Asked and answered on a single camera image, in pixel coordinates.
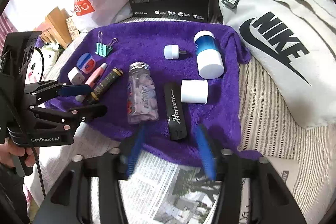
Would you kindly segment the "person's left hand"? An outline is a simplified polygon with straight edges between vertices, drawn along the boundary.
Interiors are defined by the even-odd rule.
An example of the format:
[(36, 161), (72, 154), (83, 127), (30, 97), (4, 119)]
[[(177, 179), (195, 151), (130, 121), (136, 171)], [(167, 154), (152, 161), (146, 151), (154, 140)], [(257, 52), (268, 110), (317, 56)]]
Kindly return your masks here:
[(0, 144), (0, 159), (1, 164), (14, 168), (13, 159), (11, 155), (14, 156), (24, 156), (25, 154), (28, 157), (25, 160), (26, 166), (33, 166), (36, 163), (32, 148), (23, 148), (18, 147), (10, 138), (6, 138), (3, 144)]

